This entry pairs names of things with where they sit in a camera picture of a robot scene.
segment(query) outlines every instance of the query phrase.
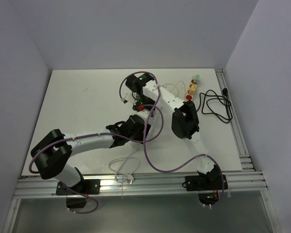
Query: black cable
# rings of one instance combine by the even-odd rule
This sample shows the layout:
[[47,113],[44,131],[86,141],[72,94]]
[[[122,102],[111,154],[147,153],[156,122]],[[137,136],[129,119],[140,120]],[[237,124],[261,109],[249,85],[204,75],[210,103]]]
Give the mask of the black cable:
[[137,100],[136,97],[133,95],[133,92],[131,93],[131,96],[132,96],[135,100]]
[[[202,105],[202,114],[205,114],[205,115],[215,115],[217,118],[219,118],[220,121],[222,121],[223,123],[225,124],[228,124],[231,122],[231,120],[233,119],[233,115],[232,115],[232,111],[231,111],[231,102],[228,100],[228,96],[227,96],[227,89],[224,88],[223,89],[223,94],[224,96],[219,96],[217,95],[217,93],[215,93],[215,91],[213,90],[208,90],[206,93],[199,93],[199,106],[198,106],[198,109],[197,109],[197,112],[198,110],[200,109],[201,107],[201,103],[202,103],[202,95],[204,95],[204,99],[203,99],[203,105]],[[225,109],[226,109],[226,114],[227,114],[227,118],[222,116],[221,114],[219,113],[216,113],[214,112],[208,102],[210,100],[219,100],[221,104],[223,104],[225,106]],[[211,111],[211,113],[205,113],[204,112],[204,107],[205,107],[205,103],[207,105],[207,107],[209,108],[209,110]]]

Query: metal extrusion profile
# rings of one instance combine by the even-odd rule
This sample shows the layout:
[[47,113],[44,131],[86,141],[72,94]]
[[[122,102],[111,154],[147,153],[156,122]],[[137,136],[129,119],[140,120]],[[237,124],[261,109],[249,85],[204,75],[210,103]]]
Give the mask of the metal extrusion profile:
[[275,212],[275,208],[272,204],[268,191],[267,190],[261,191],[261,195],[263,198],[266,213],[268,215],[268,219],[272,227],[272,231],[274,233],[282,233],[282,230],[281,230],[281,227],[280,227],[280,224]]
[[[267,190],[262,172],[228,172],[224,174],[228,178],[229,189],[226,190],[227,192]],[[84,176],[84,178],[100,179],[100,193],[95,197],[110,197],[185,194],[188,192],[181,184],[185,181],[184,177],[188,175],[197,175],[197,173],[136,174],[133,184],[124,183],[123,185],[114,180],[114,175]],[[66,198],[66,196],[56,196],[56,187],[55,179],[47,181],[39,177],[21,179],[17,182],[13,198]]]
[[10,209],[8,212],[8,216],[6,217],[6,221],[3,227],[3,233],[12,233],[13,227],[16,221],[16,216],[18,213],[20,199],[12,199]]
[[[226,81],[224,78],[224,73],[222,72],[221,69],[216,70],[216,75],[217,75],[220,89],[222,90],[223,88],[227,88],[227,84],[226,84]],[[238,122],[238,118],[237,118],[237,115],[235,112],[233,101],[232,101],[231,96],[230,96],[230,92],[228,93],[228,97],[229,97],[229,101],[232,104],[231,110],[232,110],[232,114],[233,114],[233,119],[231,120],[231,127],[232,127],[232,131],[234,134],[234,139],[236,142],[239,157],[241,160],[242,170],[243,171],[254,171],[254,167],[253,167],[250,155],[248,153],[248,148],[247,148],[247,145],[245,143],[242,130],[241,130],[239,122]]]

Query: white cable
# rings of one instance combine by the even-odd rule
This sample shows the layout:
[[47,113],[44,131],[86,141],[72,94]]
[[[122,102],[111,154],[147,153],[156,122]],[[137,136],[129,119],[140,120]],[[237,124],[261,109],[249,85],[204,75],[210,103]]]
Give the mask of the white cable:
[[[124,183],[127,180],[130,180],[131,182],[133,182],[132,173],[134,173],[140,167],[140,159],[139,158],[136,158],[136,157],[131,157],[136,151],[137,151],[137,149],[134,149],[127,157],[113,159],[112,161],[109,162],[109,169],[111,171],[114,171],[115,172],[114,179],[115,179],[116,182],[118,182],[118,183]],[[123,166],[125,165],[125,163],[127,162],[128,159],[136,159],[136,160],[138,160],[138,162],[139,162],[138,163],[138,166],[131,173],[123,173],[123,172],[120,172],[120,170],[123,168]],[[111,168],[111,165],[112,164],[117,163],[117,162],[121,162],[121,161],[123,161],[123,163],[122,163],[122,165],[117,170]],[[121,174],[121,178],[122,178],[121,180],[119,180],[118,177],[117,177],[119,174]]]

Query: power cord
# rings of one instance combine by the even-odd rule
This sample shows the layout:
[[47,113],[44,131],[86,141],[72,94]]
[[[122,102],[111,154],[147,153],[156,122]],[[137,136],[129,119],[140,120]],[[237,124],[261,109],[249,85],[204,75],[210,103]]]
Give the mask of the power cord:
[[[140,167],[140,159],[139,158],[136,158],[136,157],[131,157],[135,152],[137,151],[137,149],[134,149],[127,157],[123,157],[123,158],[118,158],[118,159],[113,159],[109,162],[109,169],[111,171],[114,171],[115,172],[115,175],[114,175],[114,179],[116,182],[118,183],[124,183],[125,181],[128,181],[129,183],[132,183],[134,181],[134,177],[132,176],[132,174],[134,172],[136,172],[136,170],[138,170],[138,168]],[[138,166],[136,167],[136,169],[131,172],[131,173],[123,173],[123,172],[120,172],[120,170],[123,168],[123,166],[125,165],[125,163],[127,162],[128,159],[135,159],[138,161]],[[123,162],[122,165],[117,169],[113,169],[111,167],[112,164],[114,163],[118,163],[118,162]]]
[[[205,115],[215,115],[215,116],[216,116],[217,118],[219,118],[219,120],[222,121],[223,123],[225,123],[225,124],[230,123],[231,120],[233,119],[233,115],[232,115],[232,111],[231,111],[231,106],[232,106],[232,104],[231,104],[231,102],[228,100],[228,95],[227,95],[227,94],[228,94],[228,90],[227,90],[227,88],[224,88],[224,89],[222,90],[222,94],[223,94],[222,96],[219,96],[219,95],[217,95],[217,93],[216,93],[215,91],[213,91],[213,90],[208,90],[206,93],[202,93],[202,92],[199,93],[199,106],[198,106],[197,112],[198,112],[198,110],[200,109],[200,107],[202,107],[202,114],[205,114]],[[209,104],[208,104],[208,102],[209,102],[210,100],[219,100],[219,102],[225,106],[226,114],[227,114],[227,118],[226,118],[225,116],[222,116],[222,115],[219,114],[219,113],[214,112],[214,111],[210,108],[210,106],[209,106]],[[207,107],[209,108],[209,110],[211,111],[211,113],[205,113],[205,112],[204,112],[205,103],[206,103]]]
[[166,87],[166,85],[172,85],[172,86],[174,86],[174,88],[171,89],[169,92],[171,93],[171,92],[176,88],[176,89],[178,90],[178,94],[177,94],[177,97],[178,97],[179,94],[180,94],[180,90],[179,90],[179,88],[178,88],[178,84],[179,84],[179,83],[182,83],[183,86],[184,86],[184,98],[185,98],[186,87],[185,87],[185,84],[184,84],[184,82],[183,82],[182,80],[180,80],[179,82],[177,82],[176,85],[174,85],[173,83],[165,83],[162,87]]

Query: red part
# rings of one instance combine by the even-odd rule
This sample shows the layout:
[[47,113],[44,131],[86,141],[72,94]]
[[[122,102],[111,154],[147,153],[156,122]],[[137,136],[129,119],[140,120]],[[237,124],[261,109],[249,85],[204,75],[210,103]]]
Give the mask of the red part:
[[187,95],[185,98],[186,98],[187,100],[191,100],[191,99],[192,99],[192,96]]

